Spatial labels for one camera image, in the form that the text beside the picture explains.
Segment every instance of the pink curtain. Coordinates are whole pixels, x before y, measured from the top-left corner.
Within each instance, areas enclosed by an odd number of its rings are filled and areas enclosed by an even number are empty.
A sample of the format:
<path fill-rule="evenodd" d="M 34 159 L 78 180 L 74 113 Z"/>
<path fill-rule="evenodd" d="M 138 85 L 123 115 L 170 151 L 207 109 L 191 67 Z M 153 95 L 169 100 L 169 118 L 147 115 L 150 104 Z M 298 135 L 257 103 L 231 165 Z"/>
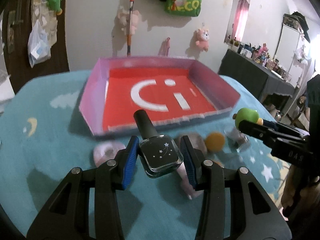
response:
<path fill-rule="evenodd" d="M 248 18 L 249 3 L 247 0 L 240 0 L 236 10 L 235 20 L 233 22 L 232 39 L 237 38 L 241 41 L 244 33 L 245 24 Z"/>

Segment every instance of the open box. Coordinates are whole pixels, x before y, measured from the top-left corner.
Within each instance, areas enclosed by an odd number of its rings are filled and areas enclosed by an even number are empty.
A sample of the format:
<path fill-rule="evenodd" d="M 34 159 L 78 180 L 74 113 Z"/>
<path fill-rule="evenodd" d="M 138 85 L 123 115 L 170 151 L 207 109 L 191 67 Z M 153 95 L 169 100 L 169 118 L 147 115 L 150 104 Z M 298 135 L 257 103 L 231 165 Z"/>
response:
<path fill-rule="evenodd" d="M 157 129 L 228 116 L 240 94 L 199 61 L 169 57 L 99 58 L 79 110 L 93 135 L 135 129 L 145 109 Z"/>

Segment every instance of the wooden door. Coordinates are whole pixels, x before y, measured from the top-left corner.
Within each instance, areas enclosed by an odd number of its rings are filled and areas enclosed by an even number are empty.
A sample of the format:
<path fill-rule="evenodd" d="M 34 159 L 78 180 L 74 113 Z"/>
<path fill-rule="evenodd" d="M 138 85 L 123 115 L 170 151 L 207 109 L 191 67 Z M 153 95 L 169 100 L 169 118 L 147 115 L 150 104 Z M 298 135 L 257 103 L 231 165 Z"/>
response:
<path fill-rule="evenodd" d="M 12 88 L 17 93 L 29 80 L 49 74 L 69 71 L 65 40 L 65 0 L 61 1 L 63 13 L 57 16 L 57 42 L 51 47 L 51 58 L 31 68 L 28 59 L 28 40 L 32 30 L 31 0 L 8 0 L 4 9 L 2 40 L 4 42 L 4 60 Z M 8 17 L 15 10 L 16 22 L 12 26 L 14 34 L 14 50 L 8 51 Z"/>

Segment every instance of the white star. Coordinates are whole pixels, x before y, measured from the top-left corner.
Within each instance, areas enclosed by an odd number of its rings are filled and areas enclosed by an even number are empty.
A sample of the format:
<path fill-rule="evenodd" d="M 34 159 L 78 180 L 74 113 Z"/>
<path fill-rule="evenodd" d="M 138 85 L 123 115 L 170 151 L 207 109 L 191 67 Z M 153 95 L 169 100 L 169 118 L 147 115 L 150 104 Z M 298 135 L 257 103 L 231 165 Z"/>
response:
<path fill-rule="evenodd" d="M 272 173 L 271 173 L 272 168 L 267 167 L 266 165 L 263 165 L 263 171 L 261 174 L 266 178 L 266 182 L 269 182 L 269 179 L 273 179 Z"/>

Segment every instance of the cloud print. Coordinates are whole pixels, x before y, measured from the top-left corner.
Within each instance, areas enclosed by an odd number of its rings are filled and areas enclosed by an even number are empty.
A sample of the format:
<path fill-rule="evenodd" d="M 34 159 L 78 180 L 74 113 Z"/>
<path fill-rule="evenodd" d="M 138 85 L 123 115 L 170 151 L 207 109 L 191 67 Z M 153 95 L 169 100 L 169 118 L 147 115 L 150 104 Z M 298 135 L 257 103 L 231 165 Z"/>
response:
<path fill-rule="evenodd" d="M 53 108 L 61 107 L 66 109 L 66 107 L 74 108 L 78 99 L 80 91 L 74 92 L 73 94 L 68 93 L 65 95 L 59 95 L 50 102 L 50 106 Z"/>

